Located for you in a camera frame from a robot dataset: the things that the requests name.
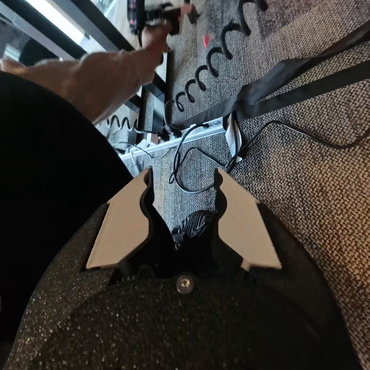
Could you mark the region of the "person's left hand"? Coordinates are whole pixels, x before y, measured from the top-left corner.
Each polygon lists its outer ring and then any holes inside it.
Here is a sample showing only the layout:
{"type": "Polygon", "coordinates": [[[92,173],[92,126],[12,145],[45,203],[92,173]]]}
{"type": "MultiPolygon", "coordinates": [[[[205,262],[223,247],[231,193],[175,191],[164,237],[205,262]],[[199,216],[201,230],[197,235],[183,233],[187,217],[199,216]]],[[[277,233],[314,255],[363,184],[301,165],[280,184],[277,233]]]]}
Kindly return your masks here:
{"type": "Polygon", "coordinates": [[[169,49],[167,36],[172,29],[172,23],[166,22],[158,25],[145,26],[142,31],[142,49],[145,52],[146,58],[154,67],[161,64],[163,53],[169,49]]]}

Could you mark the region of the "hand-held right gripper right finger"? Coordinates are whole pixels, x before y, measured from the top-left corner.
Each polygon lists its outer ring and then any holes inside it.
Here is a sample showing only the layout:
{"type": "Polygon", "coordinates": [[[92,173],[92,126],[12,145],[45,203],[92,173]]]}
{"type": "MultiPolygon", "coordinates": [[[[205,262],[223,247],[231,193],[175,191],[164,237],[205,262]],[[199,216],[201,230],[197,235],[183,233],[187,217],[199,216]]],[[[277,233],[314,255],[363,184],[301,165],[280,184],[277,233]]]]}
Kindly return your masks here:
{"type": "Polygon", "coordinates": [[[256,199],[224,170],[215,170],[214,182],[215,261],[232,272],[250,271],[252,267],[281,270],[282,263],[256,199]]]}

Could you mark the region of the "long power strip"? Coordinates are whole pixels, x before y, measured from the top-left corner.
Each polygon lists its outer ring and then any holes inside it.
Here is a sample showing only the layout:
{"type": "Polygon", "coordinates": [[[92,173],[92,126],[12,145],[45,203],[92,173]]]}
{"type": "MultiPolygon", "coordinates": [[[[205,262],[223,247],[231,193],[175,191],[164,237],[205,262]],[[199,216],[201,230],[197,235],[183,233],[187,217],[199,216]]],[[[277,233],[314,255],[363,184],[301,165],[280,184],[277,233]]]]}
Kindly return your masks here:
{"type": "Polygon", "coordinates": [[[115,149],[123,151],[123,153],[118,152],[118,155],[122,160],[132,159],[139,155],[152,154],[156,151],[167,150],[178,146],[183,138],[185,138],[183,139],[183,143],[186,143],[224,133],[225,129],[223,121],[224,119],[220,117],[206,122],[205,124],[208,125],[208,127],[195,127],[195,125],[191,125],[190,128],[181,131],[182,136],[180,138],[175,138],[173,135],[170,135],[169,141],[166,142],[159,140],[157,144],[154,144],[153,142],[144,139],[139,144],[133,146],[128,145],[126,149],[123,149],[123,144],[119,144],[118,148],[115,147],[115,149]]]}

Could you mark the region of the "person's leg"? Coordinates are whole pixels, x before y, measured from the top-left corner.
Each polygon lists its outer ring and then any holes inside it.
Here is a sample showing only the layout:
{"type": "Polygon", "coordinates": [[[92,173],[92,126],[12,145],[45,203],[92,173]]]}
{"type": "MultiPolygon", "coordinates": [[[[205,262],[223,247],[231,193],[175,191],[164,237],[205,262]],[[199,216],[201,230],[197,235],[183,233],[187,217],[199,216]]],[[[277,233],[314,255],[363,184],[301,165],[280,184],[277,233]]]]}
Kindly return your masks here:
{"type": "Polygon", "coordinates": [[[65,99],[1,72],[1,343],[15,339],[41,276],[77,230],[132,180],[65,99]]]}

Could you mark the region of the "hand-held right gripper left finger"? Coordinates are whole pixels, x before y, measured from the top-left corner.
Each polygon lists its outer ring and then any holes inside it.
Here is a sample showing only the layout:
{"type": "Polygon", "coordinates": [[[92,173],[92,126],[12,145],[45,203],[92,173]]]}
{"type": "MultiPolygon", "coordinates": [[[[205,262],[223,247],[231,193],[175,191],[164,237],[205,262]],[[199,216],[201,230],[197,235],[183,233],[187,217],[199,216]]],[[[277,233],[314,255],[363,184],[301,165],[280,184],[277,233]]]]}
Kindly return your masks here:
{"type": "Polygon", "coordinates": [[[150,220],[143,201],[152,181],[152,168],[146,168],[108,201],[86,270],[117,267],[148,240],[150,220]]]}

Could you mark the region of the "wooden work table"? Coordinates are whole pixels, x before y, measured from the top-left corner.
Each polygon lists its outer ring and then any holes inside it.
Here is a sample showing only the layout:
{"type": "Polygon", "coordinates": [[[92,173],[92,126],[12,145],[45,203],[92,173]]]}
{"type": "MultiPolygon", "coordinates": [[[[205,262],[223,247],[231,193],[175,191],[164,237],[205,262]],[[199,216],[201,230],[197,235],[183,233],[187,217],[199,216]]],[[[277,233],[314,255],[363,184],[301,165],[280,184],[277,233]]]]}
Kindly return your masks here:
{"type": "MultiPolygon", "coordinates": [[[[77,60],[95,52],[138,49],[129,34],[127,1],[1,1],[1,57],[24,64],[52,57],[77,60]]],[[[164,121],[167,56],[156,70],[154,81],[114,109],[116,130],[127,132],[123,118],[137,131],[129,138],[160,131],[164,121]]]]}

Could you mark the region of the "person's black shoe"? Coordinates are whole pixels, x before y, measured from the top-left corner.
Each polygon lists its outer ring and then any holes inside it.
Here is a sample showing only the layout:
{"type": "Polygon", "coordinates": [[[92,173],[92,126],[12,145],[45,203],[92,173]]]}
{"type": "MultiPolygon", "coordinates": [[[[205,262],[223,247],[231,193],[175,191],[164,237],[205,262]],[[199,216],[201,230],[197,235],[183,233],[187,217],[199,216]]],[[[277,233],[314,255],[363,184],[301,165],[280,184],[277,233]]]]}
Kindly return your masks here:
{"type": "Polygon", "coordinates": [[[209,244],[215,221],[216,214],[208,210],[198,210],[186,216],[171,231],[174,249],[179,252],[209,244]]]}

